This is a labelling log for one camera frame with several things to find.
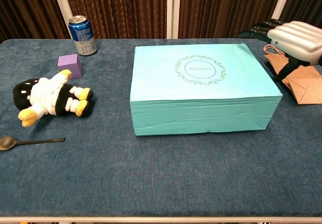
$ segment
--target blue soda can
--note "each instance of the blue soda can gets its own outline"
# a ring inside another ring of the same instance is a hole
[[[90,55],[97,51],[91,24],[85,16],[70,18],[68,27],[80,55]]]

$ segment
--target penguin plush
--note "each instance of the penguin plush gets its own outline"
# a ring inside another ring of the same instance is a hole
[[[64,69],[51,79],[29,79],[14,87],[14,104],[21,110],[18,118],[24,127],[34,125],[44,114],[89,115],[93,91],[67,84],[70,78],[71,71]]]

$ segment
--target black and white plush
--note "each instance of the black and white plush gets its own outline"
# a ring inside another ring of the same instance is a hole
[[[89,115],[93,91],[67,84],[70,77],[71,71],[65,69],[51,79],[29,79],[14,87],[14,104],[21,110],[18,118],[24,127],[32,126],[44,114]]]

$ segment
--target brown paper bag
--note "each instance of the brown paper bag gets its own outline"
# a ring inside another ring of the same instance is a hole
[[[288,63],[285,53],[269,44],[264,47],[276,74]],[[298,104],[322,104],[322,76],[313,66],[300,66],[282,81],[293,93]]]

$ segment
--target table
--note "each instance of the table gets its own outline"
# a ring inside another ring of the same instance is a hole
[[[3,42],[2,135],[66,141],[0,152],[0,221],[322,221],[322,106],[297,105],[280,83],[284,96],[266,130],[134,135],[135,46],[242,42],[272,75],[255,39],[97,40],[96,54],[79,57],[83,77],[69,81],[93,89],[90,117],[47,115],[30,128],[17,118],[13,87],[54,76],[58,57],[75,46]]]

